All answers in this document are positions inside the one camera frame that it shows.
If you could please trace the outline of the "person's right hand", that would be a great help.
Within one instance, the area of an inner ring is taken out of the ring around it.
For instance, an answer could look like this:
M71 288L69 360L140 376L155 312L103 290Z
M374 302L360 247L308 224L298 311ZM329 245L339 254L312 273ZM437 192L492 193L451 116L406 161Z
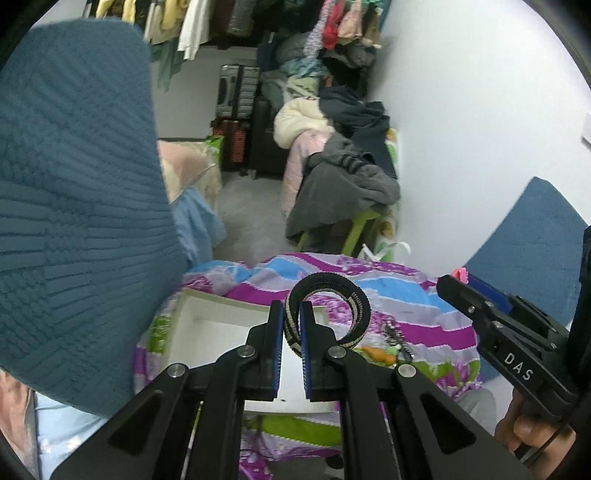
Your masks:
M508 410L495 429L494 437L512 453L521 445L541 449L556 433L550 423L526 415L524 403L525 398L514 390ZM546 446L531 469L541 478L547 478L566 457L575 440L576 432L567 426Z

